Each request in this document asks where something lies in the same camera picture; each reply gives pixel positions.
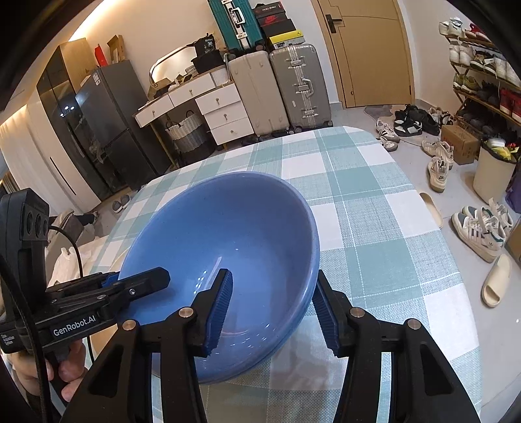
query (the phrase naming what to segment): teal suitcase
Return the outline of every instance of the teal suitcase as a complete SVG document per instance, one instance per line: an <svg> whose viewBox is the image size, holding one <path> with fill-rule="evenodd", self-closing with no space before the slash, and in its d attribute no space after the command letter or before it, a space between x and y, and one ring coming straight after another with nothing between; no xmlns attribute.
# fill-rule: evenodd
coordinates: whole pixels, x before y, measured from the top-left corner
<svg viewBox="0 0 521 423"><path fill-rule="evenodd" d="M265 49L248 0L208 0L208 3L231 52L241 55Z"/></svg>

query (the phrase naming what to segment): human hand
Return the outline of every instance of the human hand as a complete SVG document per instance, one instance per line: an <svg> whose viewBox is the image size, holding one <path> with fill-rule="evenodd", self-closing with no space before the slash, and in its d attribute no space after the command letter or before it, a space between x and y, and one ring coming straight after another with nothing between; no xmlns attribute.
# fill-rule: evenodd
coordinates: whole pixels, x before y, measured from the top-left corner
<svg viewBox="0 0 521 423"><path fill-rule="evenodd" d="M67 386L61 390L61 395L67 402L70 402L87 373L87 369L85 369L85 345L83 345L81 339L71 343L69 348L69 356L58 367L58 376L61 380L67 382ZM40 387L36 376L36 361L34 357L26 351L20 351L8 354L7 359L13 365L18 379L25 390L32 395L39 396ZM45 364L47 366L47 377L49 381L53 380L55 378L53 368L47 360L45 360Z"/></svg>

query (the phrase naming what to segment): silver suitcase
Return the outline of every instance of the silver suitcase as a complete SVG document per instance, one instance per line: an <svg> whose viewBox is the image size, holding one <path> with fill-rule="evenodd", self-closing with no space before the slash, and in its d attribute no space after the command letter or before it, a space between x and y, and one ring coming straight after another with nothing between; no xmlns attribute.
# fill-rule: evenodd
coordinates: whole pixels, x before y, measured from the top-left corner
<svg viewBox="0 0 521 423"><path fill-rule="evenodd" d="M246 54L228 63L253 130L258 136L288 130L289 122L267 52Z"/></svg>
<svg viewBox="0 0 521 423"><path fill-rule="evenodd" d="M291 45L275 50L269 58L294 129L331 126L331 106L316 48Z"/></svg>

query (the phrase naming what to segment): table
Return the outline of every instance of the table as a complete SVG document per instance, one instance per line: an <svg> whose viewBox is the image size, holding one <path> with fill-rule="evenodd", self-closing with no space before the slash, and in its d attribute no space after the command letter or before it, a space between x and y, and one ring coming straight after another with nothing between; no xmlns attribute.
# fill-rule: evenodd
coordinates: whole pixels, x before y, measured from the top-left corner
<svg viewBox="0 0 521 423"><path fill-rule="evenodd" d="M404 172L374 136L336 127L232 150L150 182L108 237L93 271L107 271L152 214L215 175L260 171L289 181L313 210L320 267L335 290L377 319L414 317L430 331L481 408L481 361L474 317L441 231ZM313 305L271 360L228 382L201 386L210 423L333 421L347 359L326 348ZM379 422L388 421L390 355L382 357ZM161 419L159 380L153 407Z"/></svg>

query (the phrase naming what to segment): black cable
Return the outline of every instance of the black cable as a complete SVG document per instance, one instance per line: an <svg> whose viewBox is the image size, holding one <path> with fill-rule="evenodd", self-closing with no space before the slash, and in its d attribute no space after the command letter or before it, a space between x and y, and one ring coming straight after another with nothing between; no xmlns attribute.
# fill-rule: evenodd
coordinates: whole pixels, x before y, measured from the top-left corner
<svg viewBox="0 0 521 423"><path fill-rule="evenodd" d="M78 247L76 246L76 242L74 242L72 240L72 238L69 236L69 234L62 228L59 228L59 227L53 226L53 225L49 225L48 229L49 229L49 231L56 231L56 232L61 233L72 244L72 247L74 248L74 251L76 252L76 257L78 258L78 267L80 269L80 278L83 278L83 265L81 264L80 251L78 250ZM91 362L94 363L94 354L92 353L92 344L91 344L90 336L87 336L87 347L89 348L89 356L91 358Z"/></svg>
<svg viewBox="0 0 521 423"><path fill-rule="evenodd" d="M29 342L31 343L32 352L36 359L36 374L38 376L38 385L40 387L40 406L42 409L42 420L44 423L53 423L52 415L52 401L51 390L49 388L49 379L47 378L47 366L45 364L45 357L43 355L43 348L32 318L31 309L23 296L22 290L18 285L11 269L3 255L0 254L0 276L5 282L11 298L20 313L23 324L27 329L29 335Z"/></svg>
<svg viewBox="0 0 521 423"><path fill-rule="evenodd" d="M80 268L80 278L83 278L83 265L81 264L80 252L78 251L78 247L76 247L76 242L74 242L72 240L72 238L69 236L69 234L67 232L65 232L62 228L59 228L59 227L53 226L53 225L49 225L49 231L56 231L56 232L61 233L72 244L72 247L74 248L74 251L76 252L76 257L78 258L78 267Z"/></svg>

